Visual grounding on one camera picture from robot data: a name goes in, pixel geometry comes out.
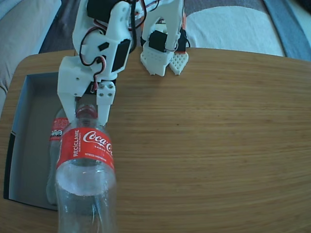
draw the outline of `black wire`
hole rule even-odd
[[[89,29],[88,32],[84,35],[84,37],[83,37],[83,39],[82,39],[82,41],[81,41],[81,44],[80,44],[79,57],[80,57],[81,63],[82,63],[84,66],[86,66],[86,67],[89,67],[89,66],[93,65],[93,64],[97,61],[97,59],[99,59],[99,56],[97,56],[97,57],[94,58],[94,60],[93,60],[91,63],[86,63],[86,62],[83,60],[83,57],[82,57],[82,54],[81,54],[82,45],[83,45],[83,43],[84,43],[86,37],[87,37],[91,32],[93,32],[93,31],[95,31],[95,30],[99,30],[99,31],[101,31],[103,34],[104,34],[104,32],[105,32],[104,29],[102,29],[102,28],[100,28],[100,27],[93,27],[93,28]],[[102,73],[103,71],[104,71],[104,64],[102,63],[102,69],[101,69],[100,71],[94,73],[94,75],[93,75],[93,78],[94,78],[94,86],[93,86],[93,89],[92,89],[93,92],[97,90],[97,86],[98,86],[98,84],[97,84],[97,82],[96,82],[96,75]]]
[[[103,30],[102,28],[100,28],[100,27],[93,27],[93,28],[89,29],[88,32],[84,35],[84,37],[83,37],[83,39],[82,39],[82,41],[81,41],[81,44],[80,44],[79,57],[80,57],[81,63],[82,63],[84,66],[86,66],[86,67],[89,67],[89,66],[93,65],[93,64],[97,61],[97,59],[98,59],[98,57],[95,57],[94,60],[93,60],[91,63],[88,64],[88,63],[86,63],[86,62],[83,60],[83,57],[82,57],[82,54],[81,54],[82,45],[83,45],[83,43],[84,43],[86,37],[87,37],[91,32],[93,32],[93,31],[95,31],[95,30],[102,31],[102,33],[104,33],[104,30]]]
[[[152,9],[150,12],[154,11],[159,6],[159,3],[160,3],[160,0],[157,1],[157,4],[156,4],[155,8]]]
[[[186,42],[188,43],[189,48],[191,48],[190,41],[188,40],[188,38],[187,38],[187,36],[186,36],[186,34],[185,34],[185,30],[184,30],[184,29],[181,29],[181,32],[182,32],[184,38],[186,39]]]
[[[133,52],[137,45],[137,34],[136,34],[136,27],[135,27],[135,8],[136,8],[136,0],[132,0],[131,6],[131,28],[132,28],[132,38],[133,38],[133,45],[130,49],[130,53]]]
[[[144,18],[143,18],[143,20],[136,26],[136,28],[139,28],[139,27],[145,22],[146,17],[147,17],[147,8],[146,8],[145,0],[141,0],[140,3],[141,3],[141,6],[142,6],[142,8],[143,8],[143,10],[144,10]]]

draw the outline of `blue fabric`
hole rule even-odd
[[[264,0],[286,56],[311,61],[311,47],[286,0]]]

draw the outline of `coca-cola logo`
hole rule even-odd
[[[100,145],[103,148],[106,148],[106,150],[109,152],[110,156],[112,156],[112,145],[110,142],[108,142],[105,138],[96,135],[96,131],[89,131],[83,136],[83,141],[90,142],[90,143],[96,143]]]

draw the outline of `clear plastic bottle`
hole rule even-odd
[[[46,187],[47,199],[51,205],[57,204],[56,192],[55,192],[55,172],[56,162],[59,157],[59,144],[60,137],[65,127],[69,124],[66,117],[65,111],[61,108],[55,116],[52,124],[50,145],[49,145],[49,156],[50,156],[50,172]]]
[[[61,139],[55,187],[59,233],[115,233],[112,146],[92,105],[82,105]]]

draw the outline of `red bottle label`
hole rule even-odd
[[[59,141],[64,128],[69,124],[67,118],[56,118],[51,129],[50,141]]]
[[[76,128],[63,135],[60,157],[56,168],[71,159],[94,159],[114,170],[112,145],[109,137],[93,128]]]

